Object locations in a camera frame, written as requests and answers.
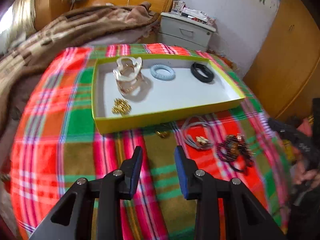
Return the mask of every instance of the black hair tie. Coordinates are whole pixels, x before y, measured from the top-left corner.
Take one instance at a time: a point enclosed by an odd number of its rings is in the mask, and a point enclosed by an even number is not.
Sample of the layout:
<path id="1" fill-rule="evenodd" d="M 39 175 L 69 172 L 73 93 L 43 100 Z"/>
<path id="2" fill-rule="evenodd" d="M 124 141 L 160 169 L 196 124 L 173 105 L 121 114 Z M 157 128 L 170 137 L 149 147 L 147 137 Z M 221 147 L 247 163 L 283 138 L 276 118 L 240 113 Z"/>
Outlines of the black hair tie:
<path id="1" fill-rule="evenodd" d="M 207 76 L 201 75 L 198 70 L 201 70 Z M 214 78 L 214 74 L 209 68 L 196 62 L 191 65 L 191 73 L 203 83 L 210 83 Z"/>

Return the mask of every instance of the plaid tablecloth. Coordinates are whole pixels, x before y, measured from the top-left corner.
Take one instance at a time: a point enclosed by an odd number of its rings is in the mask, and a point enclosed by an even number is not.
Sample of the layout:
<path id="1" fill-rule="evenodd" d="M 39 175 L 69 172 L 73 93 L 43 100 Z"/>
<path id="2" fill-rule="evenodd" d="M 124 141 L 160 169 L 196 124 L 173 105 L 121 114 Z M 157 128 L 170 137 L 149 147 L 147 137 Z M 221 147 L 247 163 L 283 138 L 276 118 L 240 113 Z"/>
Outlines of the plaid tablecloth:
<path id="1" fill-rule="evenodd" d="M 97 58 L 137 53 L 178 54 L 205 57 L 228 73 L 247 98 L 237 108 L 204 115 L 212 129 L 190 130 L 216 143 L 226 135 L 241 133 L 255 153 L 248 175 L 234 172 L 221 162 L 215 147 L 198 152 L 186 145 L 180 128 L 171 122 L 168 138 L 155 127 L 100 135 L 91 113 L 91 80 Z M 265 125 L 266 114 L 258 100 L 218 57 L 163 44 L 111 45 L 67 48 L 43 74 L 25 108 L 12 150 L 12 204 L 24 239 L 35 230 L 49 210 L 79 177 L 102 178 L 130 158 L 135 146 L 143 148 L 143 164 L 137 193 L 121 202 L 124 240 L 193 239 L 196 202 L 186 201 L 180 191 L 173 152 L 183 145 L 199 168 L 218 179 L 240 178 L 285 230 L 282 209 L 290 186 L 289 166 L 280 140 Z M 92 239 L 95 239 L 94 209 Z M 225 238 L 221 223 L 221 238 Z"/>

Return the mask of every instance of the hand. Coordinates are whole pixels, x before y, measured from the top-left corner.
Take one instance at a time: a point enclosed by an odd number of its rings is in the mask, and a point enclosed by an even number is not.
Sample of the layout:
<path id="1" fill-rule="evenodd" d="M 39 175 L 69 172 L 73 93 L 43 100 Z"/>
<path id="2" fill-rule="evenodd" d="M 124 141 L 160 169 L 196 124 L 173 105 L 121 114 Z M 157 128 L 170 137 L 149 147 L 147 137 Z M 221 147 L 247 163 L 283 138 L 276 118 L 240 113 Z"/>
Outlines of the hand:
<path id="1" fill-rule="evenodd" d="M 300 185 L 304 180 L 311 180 L 313 178 L 314 180 L 311 184 L 310 190 L 314 189 L 320 184 L 320 174 L 318 173 L 318 170 L 306 172 L 303 161 L 298 160 L 294 171 L 293 183 Z"/>

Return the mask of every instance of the wall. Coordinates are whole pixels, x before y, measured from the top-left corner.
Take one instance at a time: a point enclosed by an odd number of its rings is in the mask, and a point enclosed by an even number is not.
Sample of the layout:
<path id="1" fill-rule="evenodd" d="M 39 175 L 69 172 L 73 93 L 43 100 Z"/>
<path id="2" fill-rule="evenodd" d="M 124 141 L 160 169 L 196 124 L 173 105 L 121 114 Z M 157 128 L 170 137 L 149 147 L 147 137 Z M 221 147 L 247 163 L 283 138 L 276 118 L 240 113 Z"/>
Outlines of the wall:
<path id="1" fill-rule="evenodd" d="M 277 6 L 259 0 L 182 0 L 187 7 L 214 16 L 218 34 L 211 48 L 226 54 L 239 68 L 243 77 L 268 34 Z"/>

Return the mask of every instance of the brown blanket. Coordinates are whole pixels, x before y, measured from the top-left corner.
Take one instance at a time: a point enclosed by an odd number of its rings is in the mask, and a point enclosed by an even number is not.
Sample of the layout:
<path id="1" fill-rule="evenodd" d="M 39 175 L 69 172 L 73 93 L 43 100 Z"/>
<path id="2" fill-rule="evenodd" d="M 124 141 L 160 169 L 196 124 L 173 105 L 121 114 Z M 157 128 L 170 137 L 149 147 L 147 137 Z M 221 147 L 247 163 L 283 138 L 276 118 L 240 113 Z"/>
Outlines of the brown blanket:
<path id="1" fill-rule="evenodd" d="M 150 3 L 144 2 L 139 6 L 92 6 L 72 10 L 9 51 L 0 61 L 1 144 L 8 119 L 9 93 L 17 80 L 26 75 L 43 72 L 64 48 L 81 46 L 100 36 L 153 23 L 159 14 L 148 12 L 149 8 Z M 1 152 L 0 161 L 4 157 L 2 154 L 6 155 Z"/>

